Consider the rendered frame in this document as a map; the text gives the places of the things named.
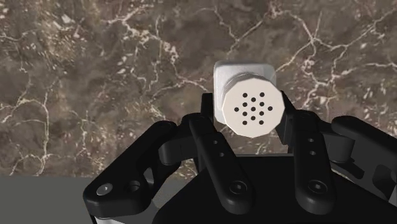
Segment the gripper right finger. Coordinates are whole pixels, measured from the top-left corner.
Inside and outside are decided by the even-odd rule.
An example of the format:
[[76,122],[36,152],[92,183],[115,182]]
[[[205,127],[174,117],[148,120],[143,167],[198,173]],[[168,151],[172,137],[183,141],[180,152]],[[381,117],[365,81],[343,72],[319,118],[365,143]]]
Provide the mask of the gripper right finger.
[[327,214],[342,198],[334,174],[397,207],[397,138],[354,116],[326,122],[296,109],[283,95],[284,111],[275,128],[294,157],[295,197],[313,214]]

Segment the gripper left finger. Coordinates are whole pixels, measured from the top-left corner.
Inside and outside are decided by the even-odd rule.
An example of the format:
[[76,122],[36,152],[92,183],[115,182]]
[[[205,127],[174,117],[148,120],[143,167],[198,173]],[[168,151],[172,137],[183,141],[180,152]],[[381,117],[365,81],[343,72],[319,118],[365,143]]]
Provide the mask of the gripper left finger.
[[251,210],[254,188],[214,127],[213,94],[205,93],[200,112],[185,115],[179,125],[155,122],[84,189],[89,215],[114,218],[143,212],[165,180],[191,158],[199,171],[208,171],[226,211],[246,214]]

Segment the white salt shaker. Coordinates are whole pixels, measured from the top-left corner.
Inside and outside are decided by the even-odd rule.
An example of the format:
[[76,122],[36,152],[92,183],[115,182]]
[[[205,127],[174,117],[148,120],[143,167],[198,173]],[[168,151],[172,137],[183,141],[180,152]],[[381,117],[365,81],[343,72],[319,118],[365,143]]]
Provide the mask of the white salt shaker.
[[273,66],[253,61],[221,60],[213,69],[214,117],[239,136],[269,134],[285,110]]

